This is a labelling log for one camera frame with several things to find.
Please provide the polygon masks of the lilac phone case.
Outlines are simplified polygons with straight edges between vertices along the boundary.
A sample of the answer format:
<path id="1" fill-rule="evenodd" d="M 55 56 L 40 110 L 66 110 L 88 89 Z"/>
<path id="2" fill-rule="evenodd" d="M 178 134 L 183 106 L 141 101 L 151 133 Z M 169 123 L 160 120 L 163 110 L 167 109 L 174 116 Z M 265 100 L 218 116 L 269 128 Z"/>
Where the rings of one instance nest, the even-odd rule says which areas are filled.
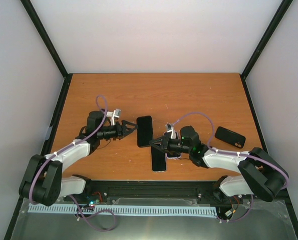
<path id="1" fill-rule="evenodd" d="M 179 159 L 182 156 L 182 153 L 180 152 L 175 152 L 175 151 L 167 151 L 165 153 L 165 156 L 167 159 Z"/>

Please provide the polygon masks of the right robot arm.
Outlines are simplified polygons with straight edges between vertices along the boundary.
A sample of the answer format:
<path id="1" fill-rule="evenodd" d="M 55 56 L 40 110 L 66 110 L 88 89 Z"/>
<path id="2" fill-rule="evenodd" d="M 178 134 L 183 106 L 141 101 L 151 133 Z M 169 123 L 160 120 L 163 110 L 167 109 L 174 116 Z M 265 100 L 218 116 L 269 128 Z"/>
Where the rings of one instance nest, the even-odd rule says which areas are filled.
<path id="1" fill-rule="evenodd" d="M 265 202 L 271 202 L 288 184 L 285 170 L 259 147 L 251 151 L 225 151 L 210 147 L 201 142 L 192 126 L 180 130 L 180 136 L 173 133 L 153 139 L 150 145 L 170 154 L 188 154 L 197 167 L 205 169 L 225 169 L 237 176 L 223 176 L 214 185 L 217 198 L 253 195 Z"/>

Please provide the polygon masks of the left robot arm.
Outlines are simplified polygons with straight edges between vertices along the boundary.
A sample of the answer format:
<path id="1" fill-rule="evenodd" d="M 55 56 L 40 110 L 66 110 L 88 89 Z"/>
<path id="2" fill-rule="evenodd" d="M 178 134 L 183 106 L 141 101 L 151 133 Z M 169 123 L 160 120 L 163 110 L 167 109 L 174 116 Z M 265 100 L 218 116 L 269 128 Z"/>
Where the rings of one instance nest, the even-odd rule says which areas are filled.
<path id="1" fill-rule="evenodd" d="M 138 128 L 135 123 L 118 121 L 119 116 L 119 109 L 113 112 L 92 111 L 86 126 L 68 146 L 47 155 L 32 156 L 19 187 L 20 196 L 34 205 L 48 207 L 68 195 L 88 201 L 93 195 L 93 189 L 87 185 L 88 178 L 80 175 L 63 177 L 63 172 L 92 154 L 102 140 L 121 140 Z"/>

